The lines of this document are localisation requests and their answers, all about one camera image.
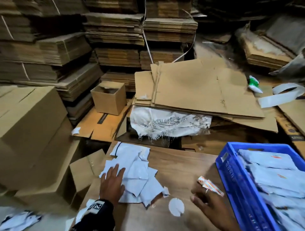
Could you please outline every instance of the hand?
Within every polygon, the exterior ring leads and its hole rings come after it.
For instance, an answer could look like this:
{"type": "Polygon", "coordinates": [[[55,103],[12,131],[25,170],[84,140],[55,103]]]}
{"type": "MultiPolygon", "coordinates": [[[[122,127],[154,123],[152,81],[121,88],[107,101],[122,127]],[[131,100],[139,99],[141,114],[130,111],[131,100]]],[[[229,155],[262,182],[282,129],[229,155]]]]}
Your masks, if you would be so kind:
{"type": "Polygon", "coordinates": [[[191,192],[194,194],[191,196],[191,201],[218,229],[221,231],[240,230],[237,221],[231,217],[221,196],[211,190],[207,191],[199,183],[191,192]]]}
{"type": "Polygon", "coordinates": [[[125,168],[122,168],[117,175],[118,169],[118,164],[114,168],[111,167],[107,172],[106,179],[106,174],[104,173],[102,175],[101,188],[99,191],[99,198],[110,201],[113,206],[116,206],[119,203],[119,199],[125,190],[125,186],[121,186],[125,168]]]}

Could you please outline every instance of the dark sleeve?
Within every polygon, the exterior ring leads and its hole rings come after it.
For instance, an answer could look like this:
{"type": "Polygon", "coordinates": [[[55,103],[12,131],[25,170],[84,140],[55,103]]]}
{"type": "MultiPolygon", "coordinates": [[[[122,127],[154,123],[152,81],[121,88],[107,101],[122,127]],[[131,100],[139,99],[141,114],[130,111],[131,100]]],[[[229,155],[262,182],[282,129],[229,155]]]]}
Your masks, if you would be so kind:
{"type": "Polygon", "coordinates": [[[113,231],[115,227],[115,221],[113,218],[113,205],[109,201],[103,201],[104,204],[99,208],[95,214],[90,212],[90,209],[94,209],[95,204],[89,207],[88,214],[86,214],[82,220],[71,228],[71,231],[113,231]]]}

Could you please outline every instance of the blue plastic crate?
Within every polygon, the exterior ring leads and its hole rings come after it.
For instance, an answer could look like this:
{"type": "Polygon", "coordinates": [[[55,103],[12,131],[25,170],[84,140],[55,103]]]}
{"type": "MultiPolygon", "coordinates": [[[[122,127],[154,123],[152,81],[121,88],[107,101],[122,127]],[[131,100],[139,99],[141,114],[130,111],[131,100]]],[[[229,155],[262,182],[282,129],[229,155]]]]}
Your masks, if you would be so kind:
{"type": "Polygon", "coordinates": [[[287,144],[240,142],[228,142],[216,159],[219,175],[240,228],[243,231],[280,231],[250,175],[237,157],[239,149],[256,149],[288,154],[301,171],[305,171],[305,161],[287,144]]]}

